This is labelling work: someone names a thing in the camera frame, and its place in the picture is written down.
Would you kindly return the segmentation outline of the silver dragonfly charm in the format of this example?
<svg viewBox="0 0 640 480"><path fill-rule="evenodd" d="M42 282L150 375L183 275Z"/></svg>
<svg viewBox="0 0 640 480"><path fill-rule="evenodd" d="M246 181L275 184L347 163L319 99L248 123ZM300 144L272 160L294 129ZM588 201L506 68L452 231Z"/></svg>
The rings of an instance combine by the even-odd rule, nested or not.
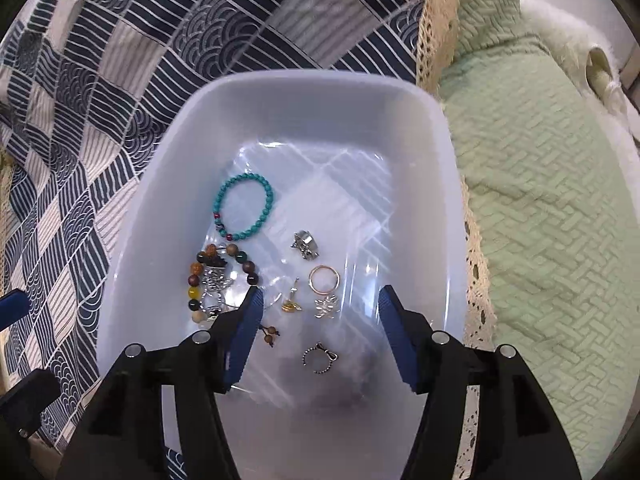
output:
<svg viewBox="0 0 640 480"><path fill-rule="evenodd" d="M314 317L315 318L334 318L334 314L338 307L338 298L336 295L321 296L314 300Z"/></svg>

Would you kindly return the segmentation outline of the white fluffy plush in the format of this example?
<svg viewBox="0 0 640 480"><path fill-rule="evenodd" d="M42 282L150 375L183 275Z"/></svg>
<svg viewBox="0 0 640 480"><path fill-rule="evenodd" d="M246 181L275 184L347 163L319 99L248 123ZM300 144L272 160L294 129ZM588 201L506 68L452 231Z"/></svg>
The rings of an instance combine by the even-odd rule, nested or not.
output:
<svg viewBox="0 0 640 480"><path fill-rule="evenodd" d="M542 0L520 0L524 20L596 115L630 188L639 188L639 112L626 97L611 44L585 21Z"/></svg>

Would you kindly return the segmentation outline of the green textured quilt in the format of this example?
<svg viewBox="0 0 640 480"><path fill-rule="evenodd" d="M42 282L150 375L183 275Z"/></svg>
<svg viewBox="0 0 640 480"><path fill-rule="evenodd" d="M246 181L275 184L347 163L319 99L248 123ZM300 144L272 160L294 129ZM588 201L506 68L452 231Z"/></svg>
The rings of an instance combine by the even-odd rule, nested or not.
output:
<svg viewBox="0 0 640 480"><path fill-rule="evenodd" d="M639 227L622 170L520 0L460 0L442 75L497 313L584 478L604 465L639 375Z"/></svg>

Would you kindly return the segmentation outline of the blue white patchwork cloth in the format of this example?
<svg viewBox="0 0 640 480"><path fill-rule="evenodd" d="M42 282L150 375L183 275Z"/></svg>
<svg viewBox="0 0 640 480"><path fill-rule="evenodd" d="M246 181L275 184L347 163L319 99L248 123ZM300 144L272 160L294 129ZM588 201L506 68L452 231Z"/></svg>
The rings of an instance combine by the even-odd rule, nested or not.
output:
<svg viewBox="0 0 640 480"><path fill-rule="evenodd" d="M100 309L124 215L195 92L262 70L414 81L424 0L36 0L1 50L13 158L4 284L32 313L6 344L11 378L50 367L41 437L64 450L98 384Z"/></svg>

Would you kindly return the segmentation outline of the gold pendant charm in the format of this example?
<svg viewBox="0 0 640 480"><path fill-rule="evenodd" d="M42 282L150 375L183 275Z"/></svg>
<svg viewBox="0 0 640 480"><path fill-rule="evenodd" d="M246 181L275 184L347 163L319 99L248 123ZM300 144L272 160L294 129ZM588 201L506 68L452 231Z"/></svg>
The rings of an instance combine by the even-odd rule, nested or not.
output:
<svg viewBox="0 0 640 480"><path fill-rule="evenodd" d="M285 298L285 300L282 301L281 309L283 312L293 313L293 312L299 312L303 310L300 304L296 301L296 294L298 291L298 288L297 288L298 281L299 281L299 278L296 278L294 280L290 288L290 291L288 292L288 296Z"/></svg>

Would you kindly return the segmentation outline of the white plastic tray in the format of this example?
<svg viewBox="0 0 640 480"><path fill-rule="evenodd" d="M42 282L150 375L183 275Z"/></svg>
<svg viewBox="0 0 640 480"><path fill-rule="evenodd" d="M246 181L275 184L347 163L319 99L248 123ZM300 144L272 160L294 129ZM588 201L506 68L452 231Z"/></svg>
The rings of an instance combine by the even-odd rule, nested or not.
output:
<svg viewBox="0 0 640 480"><path fill-rule="evenodd" d="M396 79L272 70L212 82L184 104L126 210L100 309L98 363L127 344L194 332L196 253L215 243L213 203L265 298L241 381L217 400L244 479L397 479L424 401L401 380L378 293L461 337L463 205L439 102ZM282 301L296 278L303 310ZM334 318L314 300L334 294Z"/></svg>

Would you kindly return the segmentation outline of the brown bead tassel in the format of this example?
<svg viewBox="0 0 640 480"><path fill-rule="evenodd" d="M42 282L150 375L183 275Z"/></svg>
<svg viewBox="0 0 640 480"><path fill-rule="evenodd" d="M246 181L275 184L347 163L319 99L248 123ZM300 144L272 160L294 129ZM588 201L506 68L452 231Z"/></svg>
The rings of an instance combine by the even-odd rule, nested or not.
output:
<svg viewBox="0 0 640 480"><path fill-rule="evenodd" d="M274 346L274 342L280 336L280 332L274 326L265 326L260 324L259 329L264 335L264 341L270 348Z"/></svg>

